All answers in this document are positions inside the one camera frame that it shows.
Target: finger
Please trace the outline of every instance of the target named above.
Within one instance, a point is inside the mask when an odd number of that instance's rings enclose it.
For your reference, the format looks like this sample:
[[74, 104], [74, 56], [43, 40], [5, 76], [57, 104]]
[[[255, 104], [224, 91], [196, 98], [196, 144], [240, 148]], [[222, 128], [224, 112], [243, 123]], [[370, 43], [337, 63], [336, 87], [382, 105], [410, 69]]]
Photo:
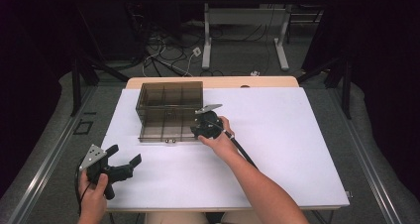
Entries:
[[212, 139], [207, 139], [207, 138], [205, 138], [205, 137], [203, 137], [203, 136], [198, 136], [198, 140], [200, 140], [200, 142], [202, 143], [202, 144], [204, 144], [204, 145], [206, 145], [206, 146], [208, 146], [208, 147], [210, 147], [210, 148], [213, 148], [213, 144], [214, 144], [214, 140], [212, 140]]
[[81, 172], [80, 182], [79, 182], [79, 192], [84, 191], [87, 185], [89, 185], [89, 180], [87, 178], [86, 169]]
[[223, 122], [223, 128], [224, 128], [226, 131], [228, 131], [230, 134], [232, 134], [232, 135], [234, 135], [234, 136], [235, 136], [234, 131], [232, 131], [232, 129], [231, 129], [231, 124], [229, 123], [229, 120], [228, 120], [226, 117], [224, 117], [224, 116], [220, 116], [219, 118], [220, 118], [220, 120], [222, 120], [222, 122]]
[[96, 184], [95, 192], [103, 195], [106, 185], [108, 185], [108, 175], [105, 173], [101, 173], [101, 175], [99, 176], [98, 184]]
[[202, 143], [202, 144], [204, 144], [204, 145], [207, 145], [207, 143], [208, 143], [208, 139], [207, 138], [205, 138], [205, 137], [203, 137], [203, 136], [198, 136], [198, 140], [200, 140], [200, 142]]

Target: electrical outlet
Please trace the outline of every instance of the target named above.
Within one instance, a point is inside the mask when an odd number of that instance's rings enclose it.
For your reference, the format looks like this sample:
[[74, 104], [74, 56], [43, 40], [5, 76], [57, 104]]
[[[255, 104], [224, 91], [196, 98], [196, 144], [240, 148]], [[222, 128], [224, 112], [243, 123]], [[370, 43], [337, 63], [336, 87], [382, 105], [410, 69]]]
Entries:
[[195, 48], [194, 50], [192, 50], [192, 52], [194, 53], [195, 56], [201, 55], [201, 50], [199, 48]]

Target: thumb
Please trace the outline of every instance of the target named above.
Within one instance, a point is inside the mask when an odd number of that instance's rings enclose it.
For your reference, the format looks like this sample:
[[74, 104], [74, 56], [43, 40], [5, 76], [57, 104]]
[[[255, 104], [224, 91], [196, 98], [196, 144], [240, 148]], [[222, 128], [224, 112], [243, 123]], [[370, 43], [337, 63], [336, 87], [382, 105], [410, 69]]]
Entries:
[[206, 145], [206, 146], [208, 146], [208, 147], [210, 147], [210, 148], [213, 149], [214, 140], [205, 138], [205, 137], [203, 137], [201, 135], [198, 136], [198, 140], [200, 140], [200, 142], [203, 143], [204, 145]]
[[95, 191], [104, 193], [106, 185], [108, 185], [108, 175], [105, 173], [101, 173], [101, 175], [99, 176], [98, 184], [96, 184]]
[[198, 136], [198, 140], [200, 140], [200, 142], [202, 143], [202, 144], [204, 144], [204, 145], [207, 145], [208, 144], [208, 139], [207, 138], [205, 138], [205, 137], [203, 137], [203, 136]]

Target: gray carpet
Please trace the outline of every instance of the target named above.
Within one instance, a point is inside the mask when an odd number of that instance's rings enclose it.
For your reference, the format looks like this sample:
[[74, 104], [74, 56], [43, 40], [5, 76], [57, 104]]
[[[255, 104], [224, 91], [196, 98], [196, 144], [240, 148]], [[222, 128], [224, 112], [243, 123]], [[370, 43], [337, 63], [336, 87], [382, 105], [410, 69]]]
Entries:
[[[259, 71], [262, 75], [300, 75], [299, 68], [304, 60], [315, 28], [300, 25], [294, 25], [294, 27], [291, 43], [285, 45], [285, 52], [290, 65], [288, 72], [280, 70], [272, 46], [272, 36], [278, 32], [278, 28], [271, 28], [269, 37], [262, 37], [257, 42], [213, 41], [214, 47], [209, 71], [217, 76], [222, 75], [221, 73], [236, 76], [249, 75], [254, 70]], [[254, 29], [255, 27], [229, 26], [215, 29], [214, 34], [223, 31], [222, 37], [225, 39], [242, 39]], [[195, 47], [199, 46], [202, 49], [202, 41], [197, 40], [196, 36], [192, 36], [200, 35], [201, 32], [200, 29], [188, 28], [188, 34], [184, 34], [183, 42], [185, 45], [192, 45], [184, 49], [187, 58]], [[151, 54], [154, 53], [156, 48], [156, 46], [149, 48]], [[163, 55], [166, 58], [176, 58], [181, 55], [181, 51], [176, 46], [171, 46], [166, 48]], [[184, 59], [177, 62], [176, 66], [187, 70], [187, 64], [188, 59]], [[163, 76], [175, 76], [173, 72], [161, 65], [158, 65], [157, 69]], [[129, 67], [121, 71], [129, 76], [144, 76], [142, 65]], [[194, 76], [199, 76], [203, 72], [200, 57], [194, 57], [191, 60], [189, 72]], [[101, 77], [101, 83], [97, 88], [94, 88], [93, 96], [81, 111], [79, 117], [81, 120], [76, 121], [76, 124], [81, 122], [82, 125], [77, 130], [71, 131], [65, 150], [37, 202], [31, 208], [27, 219], [28, 223], [76, 223], [77, 221], [77, 202], [73, 186], [75, 166], [91, 144], [101, 145], [121, 89], [125, 86], [124, 83], [119, 82], [109, 74], [101, 71], [98, 71], [98, 74]], [[151, 65], [145, 68], [145, 74], [147, 76], [158, 76], [157, 70]], [[211, 73], [205, 72], [202, 75], [209, 76]], [[346, 126], [346, 122], [342, 119], [341, 111], [335, 106], [336, 97], [332, 96], [331, 89], [324, 88], [322, 82], [324, 78], [325, 74], [320, 74], [301, 84], [301, 86], [305, 88], [344, 188], [354, 195], [350, 199], [351, 205], [349, 207], [341, 208], [335, 212], [333, 223], [388, 223], [372, 192], [360, 161], [355, 155], [352, 135]], [[70, 76], [65, 76], [61, 80], [61, 84], [63, 85], [63, 94], [45, 133], [37, 143], [21, 173], [0, 201], [0, 223], [6, 223], [12, 216], [31, 180], [48, 156], [49, 151], [59, 140], [69, 120], [68, 116], [71, 112]], [[370, 123], [363, 99], [363, 93], [353, 86], [351, 96], [352, 123], [355, 125], [378, 174], [385, 183], [385, 188], [398, 211], [401, 223], [420, 223], [418, 201], [399, 183], [392, 168], [387, 164], [371, 137]], [[91, 128], [87, 134], [83, 134], [87, 132], [88, 124], [91, 124]], [[311, 223], [317, 223], [312, 213], [305, 212], [305, 214]], [[136, 221], [138, 221], [137, 223], [143, 223], [143, 215], [138, 216], [137, 213], [116, 213], [114, 218], [116, 223], [136, 223]], [[105, 217], [103, 223], [110, 223], [110, 219]]]

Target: person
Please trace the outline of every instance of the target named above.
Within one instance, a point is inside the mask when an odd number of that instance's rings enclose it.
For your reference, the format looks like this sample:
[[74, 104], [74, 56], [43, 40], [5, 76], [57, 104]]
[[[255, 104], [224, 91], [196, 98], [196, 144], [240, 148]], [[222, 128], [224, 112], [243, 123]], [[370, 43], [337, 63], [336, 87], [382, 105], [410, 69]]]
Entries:
[[[220, 119], [223, 122], [224, 129], [234, 135], [235, 133], [231, 130], [229, 120], [223, 116]], [[203, 136], [199, 136], [198, 139], [204, 145], [210, 147], [228, 165], [254, 209], [252, 212], [227, 212], [222, 219], [222, 223], [244, 223], [238, 221], [241, 216], [242, 220], [247, 220], [247, 223], [308, 223], [303, 212], [290, 195], [281, 186], [248, 163], [226, 134], [221, 133], [215, 139], [207, 139]], [[101, 220], [106, 208], [106, 199], [103, 196], [103, 191], [107, 180], [106, 175], [101, 174], [96, 187], [92, 186], [86, 190], [81, 203], [79, 224], [99, 223]], [[87, 177], [83, 173], [79, 191], [83, 191], [88, 187], [87, 185]], [[174, 219], [180, 220], [179, 223], [186, 223], [185, 220], [191, 220], [188, 223], [194, 224], [206, 223], [204, 214], [197, 212], [151, 213], [147, 215], [146, 223], [164, 223], [164, 220], [174, 223]]]

